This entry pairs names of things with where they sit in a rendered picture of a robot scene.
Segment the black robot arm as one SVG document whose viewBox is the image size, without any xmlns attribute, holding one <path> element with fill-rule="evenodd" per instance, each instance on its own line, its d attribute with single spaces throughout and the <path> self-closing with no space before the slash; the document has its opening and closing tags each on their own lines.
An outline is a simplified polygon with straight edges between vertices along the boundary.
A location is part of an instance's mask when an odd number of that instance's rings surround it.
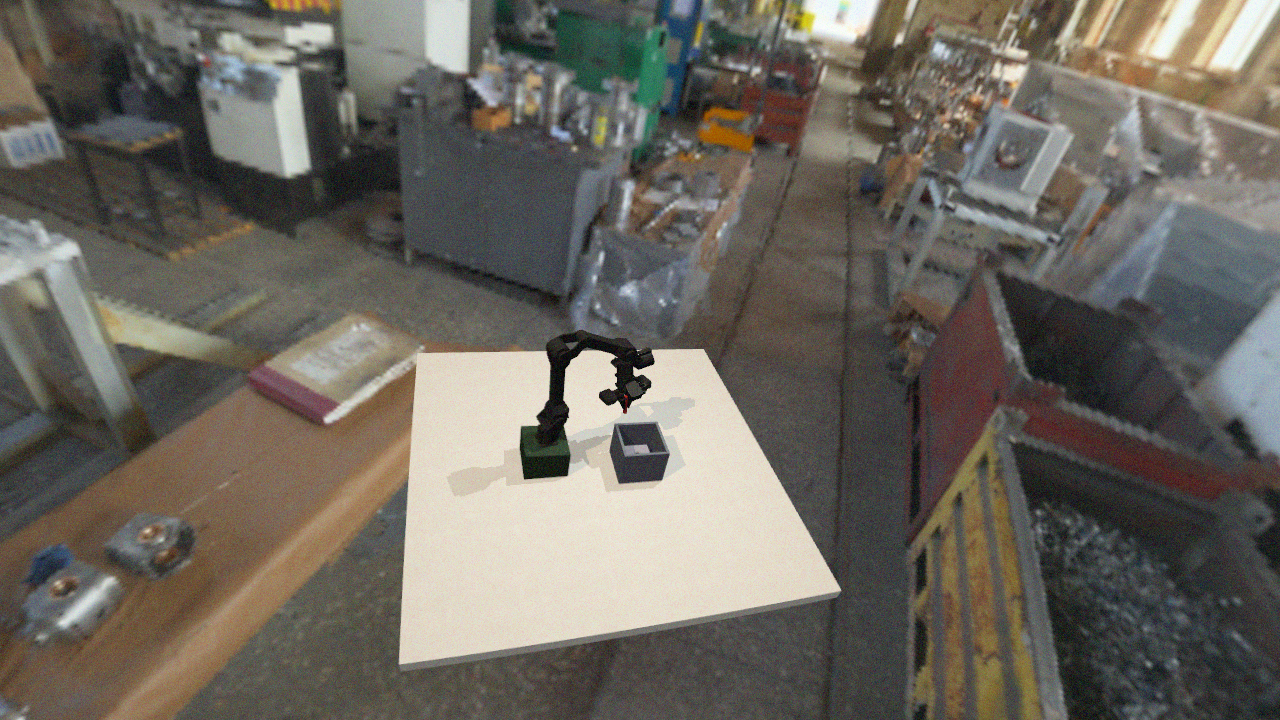
<svg viewBox="0 0 1280 720">
<path fill-rule="evenodd" d="M 573 348 L 568 348 L 564 343 L 579 342 Z M 637 370 L 652 366 L 655 360 L 652 354 L 652 348 L 646 347 L 640 351 L 634 347 L 626 338 L 605 338 L 599 334 L 593 334 L 586 331 L 576 331 L 573 333 L 561 334 L 549 342 L 547 342 L 547 357 L 550 363 L 550 383 L 549 383 L 549 400 L 547 401 L 541 413 L 538 413 L 536 419 L 539 421 L 538 445 L 540 448 L 558 445 L 558 436 L 567 421 L 570 407 L 564 404 L 564 369 L 570 365 L 573 357 L 577 357 L 582 348 L 595 348 L 607 354 L 613 354 L 616 357 L 611 364 L 617 368 L 617 375 L 630 377 L 634 375 L 634 368 Z M 646 383 L 637 383 L 636 377 L 628 383 L 622 383 L 621 391 L 627 395 L 628 401 L 634 402 L 646 395 Z"/>
</svg>

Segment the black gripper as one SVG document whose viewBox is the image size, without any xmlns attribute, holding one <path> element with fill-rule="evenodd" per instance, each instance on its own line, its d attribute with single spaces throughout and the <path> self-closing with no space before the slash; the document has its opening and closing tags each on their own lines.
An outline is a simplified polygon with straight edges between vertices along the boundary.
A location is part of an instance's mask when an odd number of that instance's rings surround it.
<svg viewBox="0 0 1280 720">
<path fill-rule="evenodd" d="M 614 386 L 617 387 L 617 389 L 613 389 L 613 391 L 611 391 L 609 388 L 604 389 L 604 391 L 599 392 L 599 398 L 602 398 L 602 401 L 607 406 L 611 406 L 612 404 L 616 404 L 617 400 L 618 400 L 620 405 L 625 409 L 626 407 L 626 405 L 625 405 L 625 400 L 626 400 L 625 395 L 626 393 L 623 393 L 621 391 L 621 386 L 622 386 L 622 383 L 625 384 L 625 383 L 628 383 L 630 380 L 632 380 L 632 378 L 635 375 L 620 377 L 620 375 L 617 375 L 617 373 L 614 373 L 614 377 L 617 377 L 617 383 L 614 383 Z M 637 375 L 636 380 L 637 380 L 637 383 L 640 382 L 641 384 L 646 383 L 646 389 L 652 388 L 652 380 L 649 380 L 645 375 Z"/>
</svg>

